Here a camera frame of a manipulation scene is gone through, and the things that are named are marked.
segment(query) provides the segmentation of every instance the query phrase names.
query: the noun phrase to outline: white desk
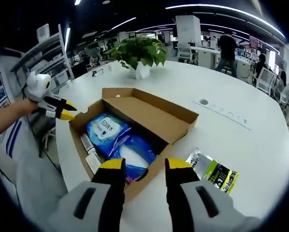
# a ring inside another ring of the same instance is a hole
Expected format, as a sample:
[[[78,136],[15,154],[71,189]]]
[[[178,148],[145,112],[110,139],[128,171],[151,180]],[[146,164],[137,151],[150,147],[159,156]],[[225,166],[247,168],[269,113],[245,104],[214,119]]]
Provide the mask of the white desk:
[[[195,129],[174,145],[174,156],[185,160],[198,147],[226,167],[238,171],[231,197],[247,216],[265,217],[289,180],[289,131],[279,105],[251,85],[195,65],[166,61],[144,80],[129,79],[128,70],[113,70],[92,78],[88,73],[69,82],[59,95],[79,111],[101,98],[103,87],[136,87],[199,113]],[[251,130],[193,103],[207,99],[244,116]],[[68,191],[89,180],[73,144],[67,121],[57,120],[58,157]],[[172,231],[166,203],[165,173],[125,204],[121,231]]]
[[[196,52],[204,51],[204,52],[210,52],[210,53],[215,54],[215,55],[220,55],[220,51],[217,51],[217,50],[214,50],[214,49],[210,49],[210,48],[193,47],[193,46],[191,46],[191,49],[195,50]],[[243,62],[244,64],[247,64],[247,65],[250,65],[250,61],[248,59],[244,58],[244,57],[235,56],[235,60]]]

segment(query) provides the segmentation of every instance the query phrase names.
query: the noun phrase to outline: jeans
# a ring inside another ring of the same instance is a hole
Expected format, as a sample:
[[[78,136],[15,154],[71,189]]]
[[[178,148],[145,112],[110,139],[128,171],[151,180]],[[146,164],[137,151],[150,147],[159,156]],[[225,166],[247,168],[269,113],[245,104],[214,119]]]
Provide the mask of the jeans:
[[[222,71],[224,66],[229,66],[231,69],[231,75],[235,78],[237,78],[237,67],[236,67],[236,61],[235,60],[225,60],[221,58],[220,63],[217,65],[217,68],[215,71]]]

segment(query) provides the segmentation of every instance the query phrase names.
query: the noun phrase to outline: human arm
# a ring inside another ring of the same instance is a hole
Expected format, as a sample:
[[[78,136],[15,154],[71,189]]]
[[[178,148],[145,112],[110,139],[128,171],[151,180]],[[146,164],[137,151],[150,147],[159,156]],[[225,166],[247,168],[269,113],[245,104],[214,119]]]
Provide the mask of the human arm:
[[[36,102],[29,99],[16,101],[5,108],[0,109],[0,134],[7,130],[18,119],[30,115],[38,108]]]
[[[219,38],[219,40],[217,41],[217,45],[218,45],[219,47],[221,47],[222,44],[223,44],[223,36],[221,36],[221,37]]]
[[[258,62],[255,66],[256,78],[259,77],[262,68],[263,68],[263,64]]]

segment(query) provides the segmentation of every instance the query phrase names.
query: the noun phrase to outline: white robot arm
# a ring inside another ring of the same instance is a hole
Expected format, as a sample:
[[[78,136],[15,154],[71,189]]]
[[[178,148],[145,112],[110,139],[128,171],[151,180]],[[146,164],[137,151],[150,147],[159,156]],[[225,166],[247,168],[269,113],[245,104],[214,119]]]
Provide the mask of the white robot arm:
[[[31,72],[28,76],[25,95],[32,101],[38,102],[38,111],[48,117],[56,117],[61,120],[73,120],[74,116],[69,111],[77,109],[67,100],[60,98],[49,89],[51,76],[48,74],[36,74]]]

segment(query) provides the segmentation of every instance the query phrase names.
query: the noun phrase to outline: office chair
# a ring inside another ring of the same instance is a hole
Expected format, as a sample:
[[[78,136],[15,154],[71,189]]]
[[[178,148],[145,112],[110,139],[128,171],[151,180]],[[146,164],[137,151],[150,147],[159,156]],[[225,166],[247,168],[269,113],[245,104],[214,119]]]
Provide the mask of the office chair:
[[[185,44],[178,44],[178,48],[179,48],[179,55],[178,55],[178,61],[185,63],[185,61],[187,61],[187,63],[189,61],[193,61],[195,59],[195,53],[192,52],[191,48],[189,45],[185,45]]]
[[[256,78],[256,88],[263,91],[264,93],[271,95],[271,87],[276,78],[276,75],[268,70],[267,68],[262,68],[260,75]]]

